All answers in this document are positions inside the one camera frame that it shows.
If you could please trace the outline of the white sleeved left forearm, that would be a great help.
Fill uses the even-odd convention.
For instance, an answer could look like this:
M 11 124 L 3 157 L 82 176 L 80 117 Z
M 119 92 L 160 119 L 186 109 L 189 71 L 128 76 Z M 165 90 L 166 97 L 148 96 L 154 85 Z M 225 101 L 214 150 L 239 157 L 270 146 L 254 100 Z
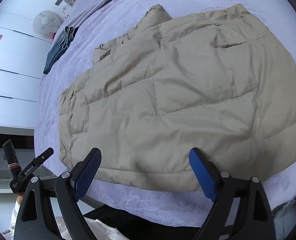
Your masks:
M 20 204 L 19 204 L 18 201 L 16 201 L 15 206 L 14 206 L 13 211 L 12 211 L 10 227 L 9 227 L 12 238 L 14 237 L 15 226 L 16 226 L 17 215 L 19 213 L 19 209 L 20 209 Z

